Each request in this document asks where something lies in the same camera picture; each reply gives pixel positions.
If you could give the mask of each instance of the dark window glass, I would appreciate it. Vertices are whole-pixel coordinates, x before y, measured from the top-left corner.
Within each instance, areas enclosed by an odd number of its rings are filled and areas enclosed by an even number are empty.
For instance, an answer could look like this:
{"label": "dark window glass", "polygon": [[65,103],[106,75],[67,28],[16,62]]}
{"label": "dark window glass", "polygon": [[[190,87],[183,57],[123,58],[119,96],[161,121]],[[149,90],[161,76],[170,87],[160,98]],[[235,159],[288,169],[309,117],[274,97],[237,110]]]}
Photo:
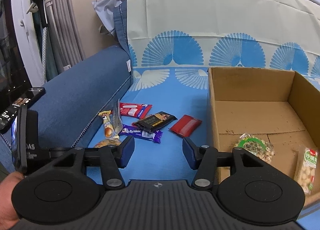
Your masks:
{"label": "dark window glass", "polygon": [[0,0],[0,113],[30,87],[15,36],[11,0]]}

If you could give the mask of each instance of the red and blue package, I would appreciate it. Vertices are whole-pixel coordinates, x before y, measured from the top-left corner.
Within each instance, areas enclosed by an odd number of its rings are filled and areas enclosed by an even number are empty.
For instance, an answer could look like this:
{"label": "red and blue package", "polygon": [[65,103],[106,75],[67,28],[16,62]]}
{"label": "red and blue package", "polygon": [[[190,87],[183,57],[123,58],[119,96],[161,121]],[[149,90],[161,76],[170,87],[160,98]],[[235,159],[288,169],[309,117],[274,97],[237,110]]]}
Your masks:
{"label": "red and blue package", "polygon": [[126,117],[143,119],[151,109],[152,105],[120,103],[120,114]]}
{"label": "red and blue package", "polygon": [[147,133],[146,131],[143,131],[135,126],[123,125],[123,129],[119,133],[119,135],[132,135],[134,138],[140,138],[148,141],[153,141],[155,143],[160,143],[162,132],[156,130],[153,133]]}

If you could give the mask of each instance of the metal screw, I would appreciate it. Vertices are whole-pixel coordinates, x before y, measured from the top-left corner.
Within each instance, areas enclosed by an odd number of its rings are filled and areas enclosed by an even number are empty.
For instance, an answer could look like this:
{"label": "metal screw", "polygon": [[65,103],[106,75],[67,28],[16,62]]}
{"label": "metal screw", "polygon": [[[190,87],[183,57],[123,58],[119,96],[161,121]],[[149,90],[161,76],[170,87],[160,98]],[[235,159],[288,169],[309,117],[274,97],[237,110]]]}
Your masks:
{"label": "metal screw", "polygon": [[210,185],[210,181],[205,178],[199,178],[195,181],[195,185],[198,187],[207,187]]}
{"label": "metal screw", "polygon": [[122,184],[122,181],[118,178],[111,178],[107,180],[107,185],[110,187],[119,187]]}

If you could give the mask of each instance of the smartphone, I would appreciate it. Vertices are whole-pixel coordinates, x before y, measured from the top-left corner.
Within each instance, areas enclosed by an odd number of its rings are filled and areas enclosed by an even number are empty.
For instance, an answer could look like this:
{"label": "smartphone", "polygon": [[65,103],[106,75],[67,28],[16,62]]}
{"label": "smartphone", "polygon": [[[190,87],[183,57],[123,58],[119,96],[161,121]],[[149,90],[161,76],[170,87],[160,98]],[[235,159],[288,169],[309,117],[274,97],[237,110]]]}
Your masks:
{"label": "smartphone", "polygon": [[0,133],[5,133],[15,117],[18,108],[22,105],[31,107],[45,93],[45,88],[34,87],[28,89],[16,99],[2,114],[0,114]]}

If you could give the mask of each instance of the garment steamer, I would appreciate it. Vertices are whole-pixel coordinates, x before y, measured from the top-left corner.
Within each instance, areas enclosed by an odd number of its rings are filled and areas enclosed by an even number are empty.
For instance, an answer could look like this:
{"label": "garment steamer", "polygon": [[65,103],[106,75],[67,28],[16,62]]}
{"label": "garment steamer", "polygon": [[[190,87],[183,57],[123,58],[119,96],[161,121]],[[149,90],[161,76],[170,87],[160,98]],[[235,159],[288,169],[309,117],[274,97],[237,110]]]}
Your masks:
{"label": "garment steamer", "polygon": [[45,11],[45,6],[52,0],[31,0],[31,5],[27,11],[35,13],[39,11],[40,14],[40,21],[42,26],[42,75],[41,75],[41,85],[44,85],[47,81],[46,79],[46,55],[47,55],[47,32],[48,32],[48,21],[47,21],[47,14]]}

